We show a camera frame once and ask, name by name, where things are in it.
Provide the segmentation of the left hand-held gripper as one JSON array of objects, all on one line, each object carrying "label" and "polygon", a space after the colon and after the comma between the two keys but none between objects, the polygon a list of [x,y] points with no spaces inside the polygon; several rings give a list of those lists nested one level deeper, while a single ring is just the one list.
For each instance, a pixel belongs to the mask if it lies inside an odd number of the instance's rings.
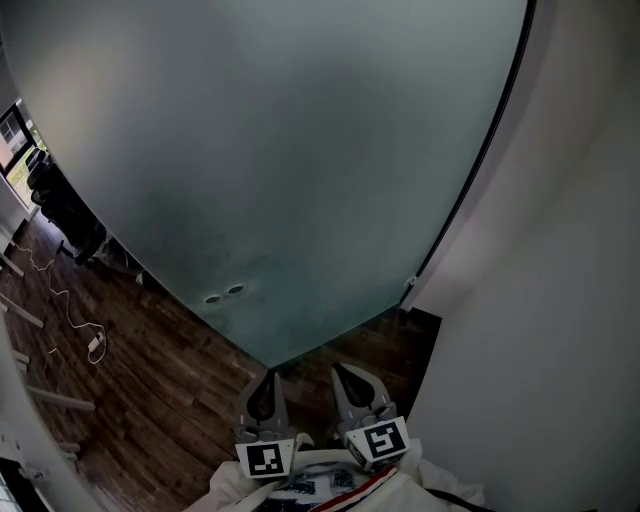
[{"label": "left hand-held gripper", "polygon": [[[288,426],[289,417],[282,382],[277,372],[266,372],[240,393],[237,412],[256,423]],[[289,475],[295,451],[295,436],[242,426],[235,445],[244,475],[268,479]]]}]

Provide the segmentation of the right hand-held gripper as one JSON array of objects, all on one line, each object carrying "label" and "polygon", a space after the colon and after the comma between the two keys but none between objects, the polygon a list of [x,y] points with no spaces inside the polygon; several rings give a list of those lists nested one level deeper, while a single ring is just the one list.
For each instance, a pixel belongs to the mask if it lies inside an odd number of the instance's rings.
[{"label": "right hand-held gripper", "polygon": [[331,379],[346,449],[366,471],[394,464],[410,450],[405,419],[390,403],[384,383],[360,367],[335,363]]}]

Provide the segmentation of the frosted glass door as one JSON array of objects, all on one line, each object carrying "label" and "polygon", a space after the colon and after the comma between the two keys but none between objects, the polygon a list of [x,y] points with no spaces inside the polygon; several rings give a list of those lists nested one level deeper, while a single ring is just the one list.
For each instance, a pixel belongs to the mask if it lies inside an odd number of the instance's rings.
[{"label": "frosted glass door", "polygon": [[0,0],[12,78],[107,230],[275,366],[398,303],[527,0]]}]

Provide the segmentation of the person's left forearm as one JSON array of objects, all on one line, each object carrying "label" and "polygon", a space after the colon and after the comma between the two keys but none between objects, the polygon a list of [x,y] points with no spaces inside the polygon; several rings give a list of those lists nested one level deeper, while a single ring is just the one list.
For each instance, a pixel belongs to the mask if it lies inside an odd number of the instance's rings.
[{"label": "person's left forearm", "polygon": [[233,505],[265,486],[264,482],[247,478],[237,461],[222,463],[210,480],[208,497],[215,511]]}]

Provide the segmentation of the person's right forearm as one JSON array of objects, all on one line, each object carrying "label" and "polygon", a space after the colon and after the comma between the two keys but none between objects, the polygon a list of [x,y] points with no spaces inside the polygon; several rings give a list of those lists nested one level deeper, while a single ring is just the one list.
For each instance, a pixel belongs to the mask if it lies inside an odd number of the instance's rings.
[{"label": "person's right forearm", "polygon": [[484,488],[481,484],[462,483],[450,471],[425,459],[421,441],[418,438],[412,438],[410,445],[411,448],[397,466],[401,471],[409,474],[421,487],[453,494],[473,505],[486,504]]}]

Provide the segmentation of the person's white jacket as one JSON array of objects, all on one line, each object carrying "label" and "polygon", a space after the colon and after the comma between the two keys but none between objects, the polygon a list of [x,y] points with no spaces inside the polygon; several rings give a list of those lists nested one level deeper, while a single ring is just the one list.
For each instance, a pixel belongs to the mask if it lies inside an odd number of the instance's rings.
[{"label": "person's white jacket", "polygon": [[365,471],[338,442],[315,447],[296,437],[292,471],[273,481],[245,477],[237,461],[222,463],[209,491],[184,512],[492,512],[483,487],[463,484],[416,448],[396,464]]}]

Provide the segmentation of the black-framed window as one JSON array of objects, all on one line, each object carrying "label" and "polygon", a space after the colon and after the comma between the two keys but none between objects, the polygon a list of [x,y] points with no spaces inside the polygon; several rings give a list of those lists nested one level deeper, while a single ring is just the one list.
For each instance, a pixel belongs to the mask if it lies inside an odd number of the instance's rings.
[{"label": "black-framed window", "polygon": [[27,205],[31,194],[27,160],[37,150],[47,148],[25,103],[18,98],[0,116],[0,175]]}]

